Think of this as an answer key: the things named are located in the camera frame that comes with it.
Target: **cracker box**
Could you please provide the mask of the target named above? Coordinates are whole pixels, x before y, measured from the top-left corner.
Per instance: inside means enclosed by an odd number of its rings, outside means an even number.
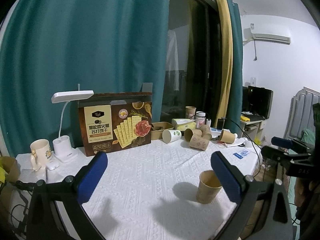
[[[79,101],[86,156],[151,143],[151,93],[95,94]]]

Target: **computer monitor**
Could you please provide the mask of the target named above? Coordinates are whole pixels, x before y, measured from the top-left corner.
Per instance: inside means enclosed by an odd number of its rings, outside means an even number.
[[[268,119],[271,111],[272,97],[272,90],[248,86],[249,111]]]
[[[248,88],[242,87],[242,112],[249,111]]]

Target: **white tablecloth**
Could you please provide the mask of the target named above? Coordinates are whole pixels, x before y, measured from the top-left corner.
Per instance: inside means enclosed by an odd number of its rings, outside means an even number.
[[[106,239],[208,239],[217,234],[236,206],[223,189],[211,204],[196,201],[199,174],[211,169],[212,152],[220,150],[244,175],[254,172],[258,160],[253,148],[238,159],[233,153],[246,148],[220,147],[210,142],[205,152],[197,151],[182,138],[109,153],[108,167],[83,207]],[[31,169],[29,158],[17,156],[24,182],[39,179],[35,172],[23,170]],[[75,175],[91,159],[80,153],[49,171],[49,180]]]

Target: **lamp head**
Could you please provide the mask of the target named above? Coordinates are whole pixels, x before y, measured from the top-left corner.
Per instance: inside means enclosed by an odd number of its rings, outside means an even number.
[[[55,104],[67,101],[83,100],[90,98],[93,94],[93,90],[58,92],[52,96],[51,102]]]

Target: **window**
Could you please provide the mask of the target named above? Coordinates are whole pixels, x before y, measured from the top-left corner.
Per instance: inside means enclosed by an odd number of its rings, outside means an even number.
[[[184,118],[185,106],[211,112],[218,55],[211,50],[219,43],[216,19],[215,9],[204,0],[170,0],[161,121]]]

